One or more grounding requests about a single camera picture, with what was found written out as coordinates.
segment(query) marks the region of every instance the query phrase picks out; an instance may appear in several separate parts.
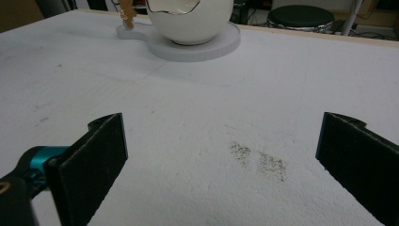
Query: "black stool seat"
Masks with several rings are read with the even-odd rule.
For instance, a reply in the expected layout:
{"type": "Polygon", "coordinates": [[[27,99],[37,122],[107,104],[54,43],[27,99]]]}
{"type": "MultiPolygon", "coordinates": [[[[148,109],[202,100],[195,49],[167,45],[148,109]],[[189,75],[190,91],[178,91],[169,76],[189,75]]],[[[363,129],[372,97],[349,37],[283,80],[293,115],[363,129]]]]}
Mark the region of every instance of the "black stool seat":
{"type": "Polygon", "coordinates": [[[322,8],[311,6],[286,6],[270,11],[267,23],[271,27],[320,31],[330,28],[334,15],[322,8]]]}

